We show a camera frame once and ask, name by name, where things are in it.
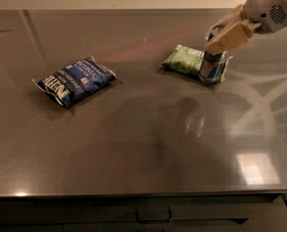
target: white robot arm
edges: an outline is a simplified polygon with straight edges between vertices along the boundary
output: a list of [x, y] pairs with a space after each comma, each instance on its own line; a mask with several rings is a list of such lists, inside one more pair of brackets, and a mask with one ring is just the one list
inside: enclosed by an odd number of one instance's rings
[[287, 0], [246, 0], [211, 29], [216, 27], [220, 33], [206, 45], [211, 54], [246, 44], [253, 33], [269, 34], [287, 27]]

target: can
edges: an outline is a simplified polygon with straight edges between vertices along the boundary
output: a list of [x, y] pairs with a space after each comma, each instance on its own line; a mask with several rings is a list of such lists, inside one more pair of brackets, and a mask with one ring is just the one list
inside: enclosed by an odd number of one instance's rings
[[[222, 29], [223, 26], [214, 27], [209, 34], [208, 41], [217, 36]], [[227, 54], [228, 51], [224, 51], [222, 53], [213, 55], [205, 50], [204, 59], [198, 74], [200, 80], [211, 84], [222, 82], [224, 80], [224, 74], [226, 73], [226, 68], [228, 65]]]

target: metal countertop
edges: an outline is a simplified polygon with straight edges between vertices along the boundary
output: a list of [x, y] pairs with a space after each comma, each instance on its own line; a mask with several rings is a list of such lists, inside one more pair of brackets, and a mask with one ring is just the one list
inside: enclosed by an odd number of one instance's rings
[[[287, 191], [287, 29], [220, 85], [161, 67], [226, 12], [0, 11], [0, 197]], [[34, 86], [88, 55], [118, 79], [68, 110]]]

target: drawer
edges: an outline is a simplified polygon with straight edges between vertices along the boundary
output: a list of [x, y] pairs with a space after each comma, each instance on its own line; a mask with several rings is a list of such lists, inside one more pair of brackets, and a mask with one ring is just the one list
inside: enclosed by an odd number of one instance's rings
[[0, 201], [0, 224], [165, 223], [251, 218], [274, 196], [73, 198]]

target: cabinet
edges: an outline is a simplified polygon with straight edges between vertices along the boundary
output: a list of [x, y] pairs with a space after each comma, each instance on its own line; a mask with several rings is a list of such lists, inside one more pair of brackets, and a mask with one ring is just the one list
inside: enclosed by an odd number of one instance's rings
[[233, 231], [277, 196], [0, 200], [0, 231]]

